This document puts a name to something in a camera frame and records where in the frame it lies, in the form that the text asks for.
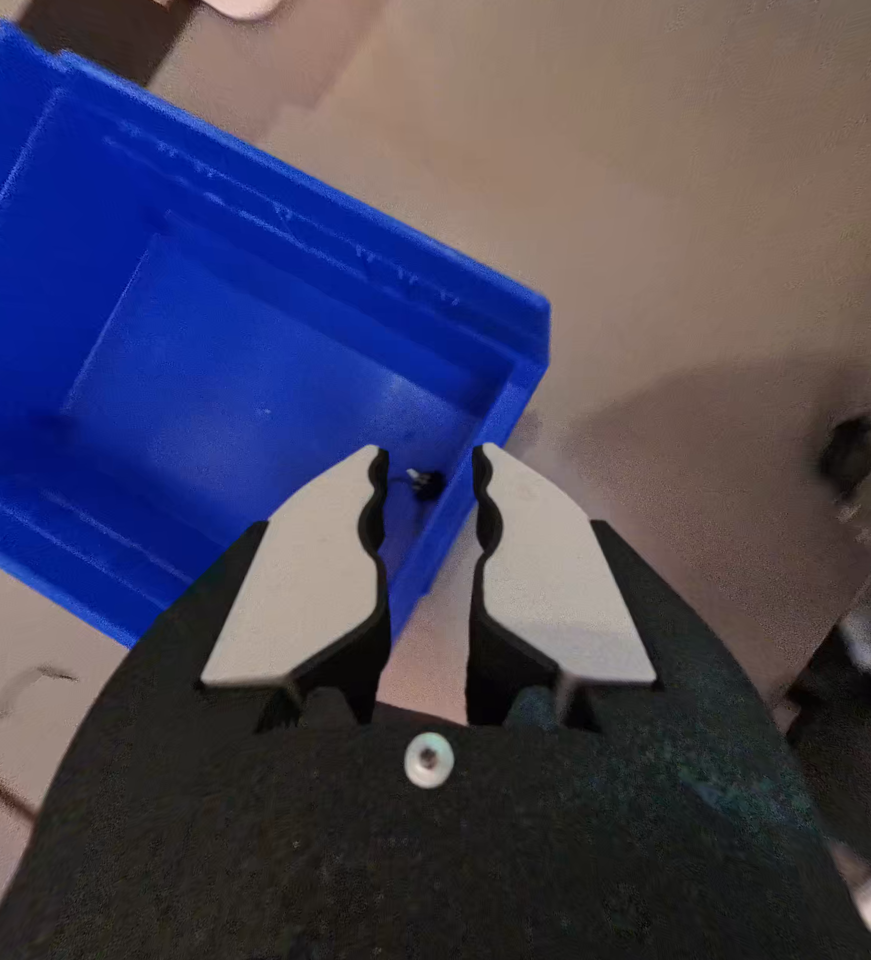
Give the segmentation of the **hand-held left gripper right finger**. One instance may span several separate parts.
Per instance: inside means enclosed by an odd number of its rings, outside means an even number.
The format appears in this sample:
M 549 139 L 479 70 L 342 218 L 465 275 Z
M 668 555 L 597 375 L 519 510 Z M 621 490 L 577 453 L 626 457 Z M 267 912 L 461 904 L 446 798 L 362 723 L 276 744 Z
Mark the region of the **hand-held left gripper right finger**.
M 540 689 L 554 720 L 592 689 L 651 690 L 658 671 L 592 522 L 553 481 L 493 442 L 473 450 L 477 560 L 467 722 L 502 726 Z

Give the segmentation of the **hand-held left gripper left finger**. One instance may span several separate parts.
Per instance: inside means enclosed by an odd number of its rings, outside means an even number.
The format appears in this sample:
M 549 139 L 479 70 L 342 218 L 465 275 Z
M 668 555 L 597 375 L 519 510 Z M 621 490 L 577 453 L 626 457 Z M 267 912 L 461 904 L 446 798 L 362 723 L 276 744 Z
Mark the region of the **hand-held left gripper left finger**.
M 199 676 L 211 693 L 269 690 L 301 710 L 334 690 L 373 720 L 392 651 L 381 557 L 389 453 L 369 444 L 274 511 Z

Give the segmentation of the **blue plastic bin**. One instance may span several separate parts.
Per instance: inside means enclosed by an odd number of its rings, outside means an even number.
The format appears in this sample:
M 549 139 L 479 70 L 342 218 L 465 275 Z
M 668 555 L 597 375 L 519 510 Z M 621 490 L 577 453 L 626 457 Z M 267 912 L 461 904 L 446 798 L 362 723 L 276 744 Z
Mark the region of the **blue plastic bin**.
M 366 445 L 392 636 L 549 367 L 547 299 L 0 20 L 0 568 L 131 647 Z

